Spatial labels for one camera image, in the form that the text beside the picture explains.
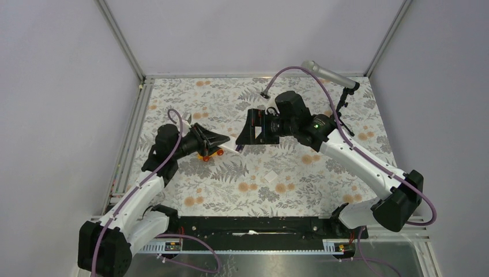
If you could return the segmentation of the white remote control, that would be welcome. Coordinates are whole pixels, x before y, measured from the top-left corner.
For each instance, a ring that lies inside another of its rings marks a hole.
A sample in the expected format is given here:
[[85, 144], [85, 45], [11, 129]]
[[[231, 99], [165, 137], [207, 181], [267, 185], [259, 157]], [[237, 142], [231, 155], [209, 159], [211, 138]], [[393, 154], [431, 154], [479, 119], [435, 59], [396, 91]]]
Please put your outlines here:
[[220, 144], [219, 147], [236, 154], [241, 154], [244, 150], [244, 145], [237, 144], [234, 137], [231, 137], [230, 141]]

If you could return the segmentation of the white battery cover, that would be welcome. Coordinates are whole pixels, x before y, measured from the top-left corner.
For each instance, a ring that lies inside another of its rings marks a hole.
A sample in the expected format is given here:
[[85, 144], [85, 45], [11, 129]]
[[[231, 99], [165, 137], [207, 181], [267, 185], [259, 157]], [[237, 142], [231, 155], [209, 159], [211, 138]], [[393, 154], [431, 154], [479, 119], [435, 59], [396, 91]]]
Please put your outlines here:
[[273, 182], [278, 177], [278, 174], [275, 171], [270, 171], [264, 176], [264, 180], [268, 183]]

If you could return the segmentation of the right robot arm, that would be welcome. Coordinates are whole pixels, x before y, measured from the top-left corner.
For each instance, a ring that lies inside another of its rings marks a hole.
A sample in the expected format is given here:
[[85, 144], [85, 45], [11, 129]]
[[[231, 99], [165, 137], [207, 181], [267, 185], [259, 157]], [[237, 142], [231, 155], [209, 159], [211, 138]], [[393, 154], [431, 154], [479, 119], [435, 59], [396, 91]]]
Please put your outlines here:
[[399, 232], [409, 222], [422, 201], [424, 177], [416, 170], [406, 173], [380, 158], [344, 134], [332, 117], [312, 115], [302, 97], [287, 91], [275, 98], [271, 112], [249, 109], [238, 145], [278, 144], [281, 137], [292, 136], [304, 146], [342, 164], [364, 181], [376, 194], [369, 201], [343, 204], [333, 213], [331, 230], [346, 237], [353, 229], [378, 223]]

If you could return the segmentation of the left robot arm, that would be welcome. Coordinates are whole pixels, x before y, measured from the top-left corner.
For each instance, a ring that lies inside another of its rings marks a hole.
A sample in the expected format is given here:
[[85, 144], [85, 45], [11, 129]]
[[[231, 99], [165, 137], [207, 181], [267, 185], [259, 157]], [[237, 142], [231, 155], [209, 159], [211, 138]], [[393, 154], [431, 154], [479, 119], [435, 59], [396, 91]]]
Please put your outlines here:
[[164, 212], [143, 212], [178, 170], [178, 160], [198, 153], [210, 156], [231, 139], [205, 129], [198, 123], [173, 124], [158, 128], [155, 143], [133, 187], [98, 221], [86, 221], [80, 228], [77, 265], [99, 276], [123, 276], [133, 257], [162, 234], [174, 236], [179, 222]]

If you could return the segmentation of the orange toy car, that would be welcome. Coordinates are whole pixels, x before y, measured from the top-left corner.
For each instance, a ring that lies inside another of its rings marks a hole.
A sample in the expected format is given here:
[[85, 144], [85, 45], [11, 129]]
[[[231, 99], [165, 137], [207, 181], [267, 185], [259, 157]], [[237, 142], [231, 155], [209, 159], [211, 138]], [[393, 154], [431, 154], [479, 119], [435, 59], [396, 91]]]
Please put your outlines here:
[[198, 159], [200, 159], [204, 162], [208, 162], [212, 157], [221, 156], [223, 154], [224, 154], [224, 150], [222, 148], [219, 148], [217, 151], [215, 151], [214, 153], [212, 153], [208, 156], [201, 156], [200, 154], [197, 154], [197, 157], [198, 157]]

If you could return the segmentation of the floral patterned table mat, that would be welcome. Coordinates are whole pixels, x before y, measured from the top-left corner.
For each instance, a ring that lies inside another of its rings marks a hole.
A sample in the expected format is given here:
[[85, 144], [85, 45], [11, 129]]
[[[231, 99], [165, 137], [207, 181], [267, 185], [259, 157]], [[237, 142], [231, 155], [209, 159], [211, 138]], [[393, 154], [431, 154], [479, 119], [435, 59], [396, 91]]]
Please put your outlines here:
[[[156, 80], [137, 145], [129, 184], [135, 184], [157, 129], [169, 123], [170, 108], [193, 122], [237, 137], [250, 108], [265, 109], [260, 92], [267, 78], [183, 78]], [[171, 182], [151, 201], [183, 216], [317, 216], [343, 203], [373, 199], [374, 192], [335, 160], [283, 137], [277, 145], [225, 151], [208, 162], [197, 154], [178, 162]], [[264, 176], [275, 171], [271, 183]]]

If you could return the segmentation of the silver microphone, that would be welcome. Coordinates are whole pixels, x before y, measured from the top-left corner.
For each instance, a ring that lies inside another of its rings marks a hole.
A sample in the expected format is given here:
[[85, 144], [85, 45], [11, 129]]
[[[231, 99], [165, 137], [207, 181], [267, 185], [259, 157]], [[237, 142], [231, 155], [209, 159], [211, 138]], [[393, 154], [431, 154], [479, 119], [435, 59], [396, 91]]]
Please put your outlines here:
[[355, 91], [360, 87], [360, 84], [358, 82], [353, 81], [350, 78], [344, 77], [329, 69], [325, 69], [319, 66], [319, 64], [317, 64], [314, 61], [311, 60], [303, 61], [301, 67], [306, 68], [309, 72], [314, 73], [317, 77], [341, 85], [344, 88], [352, 89], [353, 91]]

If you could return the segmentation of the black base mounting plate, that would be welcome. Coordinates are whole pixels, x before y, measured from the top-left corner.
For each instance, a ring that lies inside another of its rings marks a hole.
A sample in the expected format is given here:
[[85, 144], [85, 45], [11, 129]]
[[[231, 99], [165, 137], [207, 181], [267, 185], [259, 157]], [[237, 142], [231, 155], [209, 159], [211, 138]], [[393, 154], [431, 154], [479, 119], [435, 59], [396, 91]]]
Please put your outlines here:
[[368, 237], [360, 227], [348, 229], [337, 219], [318, 216], [180, 216], [170, 220], [163, 235], [181, 242], [184, 251], [216, 252], [309, 252], [323, 250], [324, 240]]

